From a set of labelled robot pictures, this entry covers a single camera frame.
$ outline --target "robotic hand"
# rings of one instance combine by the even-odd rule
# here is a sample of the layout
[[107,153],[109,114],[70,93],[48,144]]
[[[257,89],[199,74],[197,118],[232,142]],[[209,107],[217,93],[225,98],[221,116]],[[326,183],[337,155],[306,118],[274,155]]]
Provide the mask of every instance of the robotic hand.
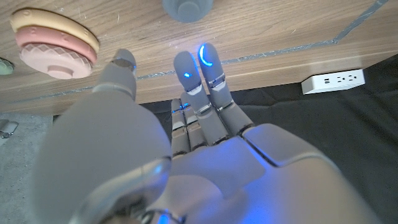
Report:
[[215,48],[174,60],[172,144],[135,104],[134,57],[119,50],[93,93],[54,124],[35,162],[40,223],[379,223],[338,168],[304,140],[254,126]]

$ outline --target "power strip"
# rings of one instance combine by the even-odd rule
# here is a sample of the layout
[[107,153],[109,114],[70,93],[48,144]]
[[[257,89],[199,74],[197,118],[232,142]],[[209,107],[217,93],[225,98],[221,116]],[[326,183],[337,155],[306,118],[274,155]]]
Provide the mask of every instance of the power strip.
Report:
[[303,94],[348,90],[365,84],[362,69],[314,75],[301,83]]

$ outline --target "wooden table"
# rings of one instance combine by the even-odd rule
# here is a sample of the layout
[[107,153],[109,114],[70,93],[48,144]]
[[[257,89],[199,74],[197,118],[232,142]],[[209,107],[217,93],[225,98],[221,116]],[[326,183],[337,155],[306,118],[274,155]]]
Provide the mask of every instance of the wooden table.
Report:
[[[100,41],[93,74],[57,80],[36,72],[18,56],[8,18],[23,7],[67,16]],[[0,57],[16,66],[0,77],[0,112],[60,114],[89,94],[119,48],[137,60],[137,102],[179,98],[174,74],[179,51],[196,55],[211,42],[232,91],[301,82],[314,74],[366,68],[398,53],[396,0],[215,0],[202,20],[182,24],[161,0],[3,0]]]

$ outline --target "black cloth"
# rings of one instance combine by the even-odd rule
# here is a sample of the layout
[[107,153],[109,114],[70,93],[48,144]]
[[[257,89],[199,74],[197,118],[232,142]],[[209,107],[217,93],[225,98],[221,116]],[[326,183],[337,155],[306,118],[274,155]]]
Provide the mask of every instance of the black cloth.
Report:
[[[384,223],[398,223],[398,55],[364,73],[365,85],[345,91],[303,95],[294,83],[232,96],[255,124],[278,125],[319,148]],[[171,138],[170,101],[143,106]]]

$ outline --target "metal bracket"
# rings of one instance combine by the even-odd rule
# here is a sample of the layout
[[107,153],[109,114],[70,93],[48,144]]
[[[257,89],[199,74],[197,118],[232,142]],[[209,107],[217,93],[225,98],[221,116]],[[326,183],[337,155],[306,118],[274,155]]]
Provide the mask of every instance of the metal bracket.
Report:
[[7,119],[0,120],[0,137],[4,139],[10,138],[18,125],[19,123],[15,121],[9,121]]

